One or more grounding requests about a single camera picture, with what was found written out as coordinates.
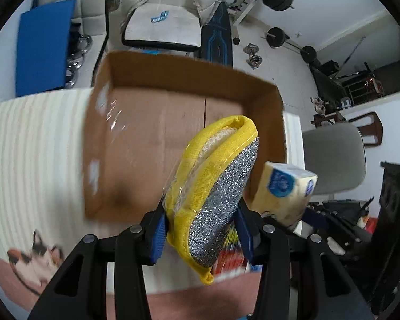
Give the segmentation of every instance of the blue gripper pad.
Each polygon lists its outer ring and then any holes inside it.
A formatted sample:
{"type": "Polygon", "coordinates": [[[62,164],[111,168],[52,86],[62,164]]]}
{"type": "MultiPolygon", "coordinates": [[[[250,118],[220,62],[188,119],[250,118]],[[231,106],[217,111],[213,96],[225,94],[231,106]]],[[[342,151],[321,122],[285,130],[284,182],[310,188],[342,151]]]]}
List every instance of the blue gripper pad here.
{"type": "Polygon", "coordinates": [[[253,237],[251,236],[249,229],[246,224],[246,220],[240,207],[237,208],[237,212],[234,216],[235,229],[237,230],[238,240],[240,241],[241,249],[243,251],[244,257],[248,259],[249,262],[253,260],[253,237]]]}
{"type": "Polygon", "coordinates": [[[150,259],[154,264],[157,262],[160,256],[162,256],[162,251],[166,241],[166,234],[167,234],[166,220],[165,220],[165,214],[163,213],[157,224],[157,228],[156,231],[154,232],[151,244],[150,259]]]}

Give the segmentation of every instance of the screw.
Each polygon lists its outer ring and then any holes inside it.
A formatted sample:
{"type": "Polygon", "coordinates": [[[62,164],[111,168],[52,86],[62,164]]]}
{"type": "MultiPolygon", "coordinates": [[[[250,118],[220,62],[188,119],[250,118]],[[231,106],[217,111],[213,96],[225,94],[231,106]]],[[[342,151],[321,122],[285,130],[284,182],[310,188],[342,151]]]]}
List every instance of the screw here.
{"type": "Polygon", "coordinates": [[[130,230],[130,232],[132,232],[132,233],[140,233],[140,232],[142,231],[142,226],[141,226],[141,225],[138,225],[138,224],[132,225],[132,226],[129,228],[129,230],[130,230]]]}
{"type": "Polygon", "coordinates": [[[92,243],[95,240],[95,236],[94,235],[85,235],[83,237],[83,242],[85,243],[92,243]]]}
{"type": "Polygon", "coordinates": [[[320,235],[313,233],[310,236],[310,239],[314,242],[314,243],[320,243],[322,241],[322,237],[320,237],[320,235]]]}
{"type": "Polygon", "coordinates": [[[275,231],[275,227],[273,226],[273,225],[271,225],[271,224],[266,224],[266,225],[264,225],[263,227],[262,227],[262,229],[265,231],[265,232],[268,232],[268,233],[273,233],[274,231],[275,231]]]}

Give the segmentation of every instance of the yellow fabric edge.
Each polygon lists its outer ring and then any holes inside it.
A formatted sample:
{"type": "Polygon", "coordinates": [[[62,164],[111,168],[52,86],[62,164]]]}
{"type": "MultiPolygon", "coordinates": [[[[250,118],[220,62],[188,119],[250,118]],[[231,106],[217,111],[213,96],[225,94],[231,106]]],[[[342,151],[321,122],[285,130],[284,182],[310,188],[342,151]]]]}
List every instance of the yellow fabric edge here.
{"type": "MultiPolygon", "coordinates": [[[[191,191],[181,206],[182,210],[176,214],[173,225],[167,235],[169,243],[175,247],[182,259],[199,274],[201,281],[206,285],[213,282],[213,276],[210,273],[211,267],[203,267],[192,258],[188,247],[189,228],[219,176],[231,161],[258,135],[253,121],[242,115],[234,115],[218,120],[203,129],[192,139],[184,152],[180,164],[182,167],[178,168],[176,175],[175,185],[177,187],[173,188],[173,191],[179,194],[179,184],[183,185],[185,183],[189,171],[192,169],[204,144],[210,137],[225,127],[236,127],[238,131],[223,142],[197,170],[196,178],[191,185],[191,191]],[[184,158],[193,161],[184,162],[184,158]]],[[[166,201],[166,211],[173,211],[177,198],[175,195],[177,194],[172,195],[172,202],[171,204],[169,203],[169,207],[166,201]]]]}

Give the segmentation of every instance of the gray chair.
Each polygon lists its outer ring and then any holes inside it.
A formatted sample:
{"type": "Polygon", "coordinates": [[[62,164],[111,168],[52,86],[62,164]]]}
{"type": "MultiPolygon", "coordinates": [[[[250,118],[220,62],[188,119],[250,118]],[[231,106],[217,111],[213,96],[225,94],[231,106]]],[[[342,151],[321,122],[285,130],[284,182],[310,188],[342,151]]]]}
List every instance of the gray chair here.
{"type": "Polygon", "coordinates": [[[302,134],[305,169],[317,174],[314,195],[354,189],[366,175],[360,131],[348,123],[318,127],[302,134]]]}

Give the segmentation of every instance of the wooden furniture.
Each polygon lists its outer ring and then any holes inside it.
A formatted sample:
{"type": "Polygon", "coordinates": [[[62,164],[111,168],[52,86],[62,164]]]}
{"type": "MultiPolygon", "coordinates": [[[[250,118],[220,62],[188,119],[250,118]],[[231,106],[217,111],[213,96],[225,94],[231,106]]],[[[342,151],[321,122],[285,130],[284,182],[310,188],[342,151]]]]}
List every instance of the wooden furniture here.
{"type": "Polygon", "coordinates": [[[313,124],[315,127],[322,126],[322,122],[329,122],[333,124],[331,121],[332,119],[335,120],[335,123],[340,123],[340,122],[346,122],[347,119],[345,119],[339,111],[336,111],[335,113],[331,113],[328,115],[323,115],[323,114],[314,114],[314,120],[311,120],[311,124],[313,124]]]}
{"type": "Polygon", "coordinates": [[[314,120],[311,120],[311,124],[313,124],[315,127],[321,127],[322,122],[329,122],[331,124],[334,124],[331,120],[335,120],[335,123],[340,123],[340,122],[352,123],[357,120],[361,120],[363,118],[368,118],[368,117],[372,118],[372,123],[368,125],[359,126],[357,127],[357,129],[360,131],[362,137],[366,136],[376,137],[375,143],[364,143],[365,147],[377,147],[382,144],[383,127],[382,127],[382,122],[378,117],[378,114],[376,114],[376,112],[369,112],[360,115],[356,118],[352,118],[350,120],[345,119],[339,111],[329,115],[315,114],[314,120]]]}
{"type": "Polygon", "coordinates": [[[383,127],[382,127],[382,122],[380,118],[378,117],[378,114],[376,112],[369,112],[363,115],[360,115],[356,118],[352,118],[349,120],[350,123],[355,122],[357,120],[371,117],[372,118],[372,123],[368,125],[363,125],[360,127],[357,127],[359,129],[361,135],[363,137],[365,136],[374,136],[376,137],[376,142],[375,143],[365,143],[365,147],[377,147],[382,144],[382,136],[383,136],[383,127]]]}

